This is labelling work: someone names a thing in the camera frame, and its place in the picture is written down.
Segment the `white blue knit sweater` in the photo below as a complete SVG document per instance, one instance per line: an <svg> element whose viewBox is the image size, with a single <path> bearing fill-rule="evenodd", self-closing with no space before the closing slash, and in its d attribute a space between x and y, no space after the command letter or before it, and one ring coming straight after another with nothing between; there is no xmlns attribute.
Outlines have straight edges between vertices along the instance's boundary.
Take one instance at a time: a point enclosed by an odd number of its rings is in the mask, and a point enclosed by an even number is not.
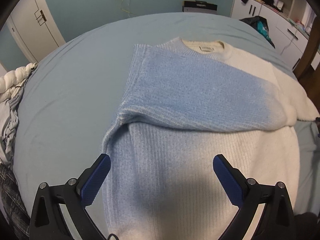
<svg viewBox="0 0 320 240"><path fill-rule="evenodd" d="M108 232L120 239L217 239L237 209L213 171L222 154L246 177L283 181L297 199L294 126L319 115L303 87L222 41L135 46L103 139Z"/></svg>

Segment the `striped grey clothing pile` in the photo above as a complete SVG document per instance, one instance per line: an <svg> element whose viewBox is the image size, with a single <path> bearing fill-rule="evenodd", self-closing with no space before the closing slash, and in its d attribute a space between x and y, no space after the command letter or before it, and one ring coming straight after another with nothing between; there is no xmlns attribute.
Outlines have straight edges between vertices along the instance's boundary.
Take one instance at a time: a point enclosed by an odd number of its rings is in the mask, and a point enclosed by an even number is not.
<svg viewBox="0 0 320 240"><path fill-rule="evenodd" d="M11 167L14 158L15 138L19 124L18 107L24 89L12 98L1 102L1 164Z"/></svg>

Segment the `dark plaid garment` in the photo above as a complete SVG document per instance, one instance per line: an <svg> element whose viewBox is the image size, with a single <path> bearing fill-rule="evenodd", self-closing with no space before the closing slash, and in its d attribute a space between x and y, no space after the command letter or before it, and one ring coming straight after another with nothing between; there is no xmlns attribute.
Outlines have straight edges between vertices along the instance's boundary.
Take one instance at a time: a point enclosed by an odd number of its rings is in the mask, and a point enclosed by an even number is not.
<svg viewBox="0 0 320 240"><path fill-rule="evenodd" d="M1 164L1 200L10 228L18 239L29 239L30 216L22 201L14 173Z"/></svg>

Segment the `teal bed sheet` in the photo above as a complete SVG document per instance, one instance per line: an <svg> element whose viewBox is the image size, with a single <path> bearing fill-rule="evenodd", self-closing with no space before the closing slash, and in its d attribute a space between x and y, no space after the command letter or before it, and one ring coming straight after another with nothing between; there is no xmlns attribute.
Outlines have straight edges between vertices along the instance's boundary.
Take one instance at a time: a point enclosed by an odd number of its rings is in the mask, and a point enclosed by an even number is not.
<svg viewBox="0 0 320 240"><path fill-rule="evenodd" d="M295 79L291 68L261 34L244 22L224 16L154 14L86 32L44 58L25 85L18 108L14 172L28 212L42 182L65 184L104 153L103 139L123 99L135 46L157 46L175 38L225 42ZM291 202L292 207L297 214L318 213L317 126L314 120L297 121L294 129L300 170L297 199ZM88 213L103 235L108 236L103 184Z"/></svg>

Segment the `brown wooden chair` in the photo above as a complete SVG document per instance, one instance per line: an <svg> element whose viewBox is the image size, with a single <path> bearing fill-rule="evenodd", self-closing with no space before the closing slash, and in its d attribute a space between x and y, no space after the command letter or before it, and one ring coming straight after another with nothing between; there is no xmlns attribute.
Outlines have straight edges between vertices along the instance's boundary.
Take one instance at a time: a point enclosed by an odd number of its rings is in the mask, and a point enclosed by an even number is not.
<svg viewBox="0 0 320 240"><path fill-rule="evenodd" d="M310 32L310 37L306 49L304 50L302 58L297 64L295 70L293 71L298 81L303 81L304 88L307 92L308 97L313 100L319 99L319 65L316 70L311 75L309 75L309 77L307 75L307 72L317 53L318 48L319 17L316 16L313 21L313 26Z"/></svg>

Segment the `white puffer jacket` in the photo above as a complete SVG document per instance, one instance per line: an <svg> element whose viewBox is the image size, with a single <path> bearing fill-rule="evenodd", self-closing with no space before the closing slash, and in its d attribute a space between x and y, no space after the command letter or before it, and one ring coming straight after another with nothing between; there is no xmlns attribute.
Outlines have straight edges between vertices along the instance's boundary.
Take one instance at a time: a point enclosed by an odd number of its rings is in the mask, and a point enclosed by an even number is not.
<svg viewBox="0 0 320 240"><path fill-rule="evenodd" d="M0 103L14 98L36 68L37 63L29 63L26 66L18 67L1 76Z"/></svg>

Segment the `black teal bag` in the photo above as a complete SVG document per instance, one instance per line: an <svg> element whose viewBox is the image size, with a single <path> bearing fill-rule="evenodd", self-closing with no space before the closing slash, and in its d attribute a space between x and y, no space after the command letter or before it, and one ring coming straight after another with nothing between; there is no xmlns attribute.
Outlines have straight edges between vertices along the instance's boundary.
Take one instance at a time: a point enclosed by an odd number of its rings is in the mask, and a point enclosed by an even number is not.
<svg viewBox="0 0 320 240"><path fill-rule="evenodd" d="M267 19L261 17L261 16L254 16L254 17L248 17L243 18L240 20L241 22L244 22L245 24L251 26L253 29L255 29L259 34L261 34L268 43L275 48L274 43L272 42L270 35L269 35L269 28Z"/></svg>

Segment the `white door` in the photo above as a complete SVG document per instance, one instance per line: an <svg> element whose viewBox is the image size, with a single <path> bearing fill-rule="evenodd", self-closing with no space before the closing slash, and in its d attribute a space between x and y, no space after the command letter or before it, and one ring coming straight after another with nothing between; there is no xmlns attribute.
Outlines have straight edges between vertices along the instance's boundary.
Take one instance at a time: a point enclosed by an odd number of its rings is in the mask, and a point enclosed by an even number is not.
<svg viewBox="0 0 320 240"><path fill-rule="evenodd" d="M65 44L46 0L19 0L7 26L29 62L40 62Z"/></svg>

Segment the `black box behind bed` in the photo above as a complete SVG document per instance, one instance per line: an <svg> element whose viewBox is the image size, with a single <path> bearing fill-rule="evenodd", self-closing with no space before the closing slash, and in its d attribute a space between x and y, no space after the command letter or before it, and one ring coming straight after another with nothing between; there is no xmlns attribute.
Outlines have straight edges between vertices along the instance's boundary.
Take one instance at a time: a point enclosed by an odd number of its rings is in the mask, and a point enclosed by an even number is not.
<svg viewBox="0 0 320 240"><path fill-rule="evenodd" d="M182 11L217 14L217 5L205 1L183 1Z"/></svg>

